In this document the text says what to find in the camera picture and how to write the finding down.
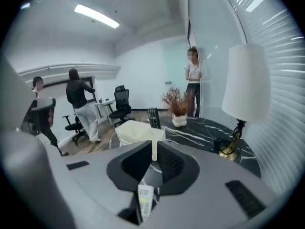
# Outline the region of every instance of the white shirt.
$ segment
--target white shirt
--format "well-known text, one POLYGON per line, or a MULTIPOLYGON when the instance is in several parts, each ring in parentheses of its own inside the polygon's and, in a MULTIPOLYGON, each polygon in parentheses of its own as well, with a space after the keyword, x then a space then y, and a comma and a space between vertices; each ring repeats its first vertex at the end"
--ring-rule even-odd
MULTIPOLYGON (((192 62, 189 62, 186 69, 190 72, 189 76, 191 78, 199 78, 199 65, 194 65, 192 62)), ((189 83, 200 83, 200 81, 189 81, 189 83)))
POLYGON ((39 98, 39 96, 38 96, 38 92, 37 91, 35 91, 35 90, 32 90, 35 94, 37 94, 37 97, 39 98))

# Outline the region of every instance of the remote control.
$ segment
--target remote control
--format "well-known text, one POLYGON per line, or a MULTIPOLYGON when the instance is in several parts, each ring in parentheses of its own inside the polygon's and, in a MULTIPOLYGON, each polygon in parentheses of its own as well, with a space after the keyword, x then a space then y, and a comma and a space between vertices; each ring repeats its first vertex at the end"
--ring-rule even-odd
POLYGON ((149 217, 152 210, 153 187, 148 185, 139 185, 138 194, 142 219, 145 221, 149 217))
POLYGON ((147 114, 151 127, 156 129, 161 129, 158 109, 157 108, 148 109, 147 114))

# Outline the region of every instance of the glass door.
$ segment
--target glass door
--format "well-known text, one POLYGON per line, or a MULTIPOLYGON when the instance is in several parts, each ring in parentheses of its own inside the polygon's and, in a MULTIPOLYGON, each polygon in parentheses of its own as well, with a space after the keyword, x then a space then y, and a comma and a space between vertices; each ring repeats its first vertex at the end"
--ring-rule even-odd
POLYGON ((187 67, 188 40, 185 36, 166 39, 162 42, 163 59, 166 67, 165 88, 178 87, 186 91, 185 68, 187 67))

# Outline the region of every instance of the person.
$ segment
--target person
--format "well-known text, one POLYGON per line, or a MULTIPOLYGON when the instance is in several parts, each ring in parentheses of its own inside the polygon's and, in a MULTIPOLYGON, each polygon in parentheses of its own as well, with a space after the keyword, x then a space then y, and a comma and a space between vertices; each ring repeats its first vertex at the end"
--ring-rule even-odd
POLYGON ((89 140, 92 143, 98 143, 101 141, 98 137, 98 120, 94 111, 87 103, 85 90, 90 93, 95 92, 95 89, 89 87, 80 79, 76 69, 70 69, 69 81, 66 87, 68 102, 72 104, 75 115, 79 118, 88 134, 89 140))
POLYGON ((198 51, 196 48, 190 48, 187 51, 187 57, 189 59, 189 64, 185 69, 185 79, 189 81, 187 85, 187 92, 194 91, 194 95, 190 100, 189 107, 188 107, 188 116, 193 116, 194 114, 194 98, 196 97, 197 101, 197 109, 195 113, 195 117, 199 117, 200 111, 200 79, 201 79, 201 71, 199 66, 199 59, 198 59, 198 51))
MULTIPOLYGON (((35 93, 35 96, 39 98, 38 92, 43 89, 43 79, 40 76, 36 76, 33 79, 33 92, 35 93)), ((61 150, 58 147, 58 141, 54 133, 51 131, 51 127, 53 126, 53 119, 54 119, 54 109, 50 109, 49 111, 49 116, 48 116, 48 122, 49 122, 49 127, 45 128, 44 130, 41 130, 41 133, 44 134, 51 142, 51 145, 55 146, 58 148, 59 153, 61 156, 67 156, 69 155, 68 153, 62 154, 61 150)))

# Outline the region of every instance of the white desk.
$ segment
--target white desk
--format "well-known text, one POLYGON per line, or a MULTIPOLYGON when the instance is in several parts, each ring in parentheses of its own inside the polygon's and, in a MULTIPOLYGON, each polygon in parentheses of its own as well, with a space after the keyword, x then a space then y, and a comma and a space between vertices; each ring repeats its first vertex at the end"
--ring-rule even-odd
POLYGON ((109 123, 113 125, 111 118, 109 115, 112 113, 112 109, 110 107, 111 104, 115 102, 114 99, 109 99, 107 101, 104 101, 102 103, 95 103, 94 105, 98 108, 98 110, 101 110, 104 115, 106 115, 109 123))

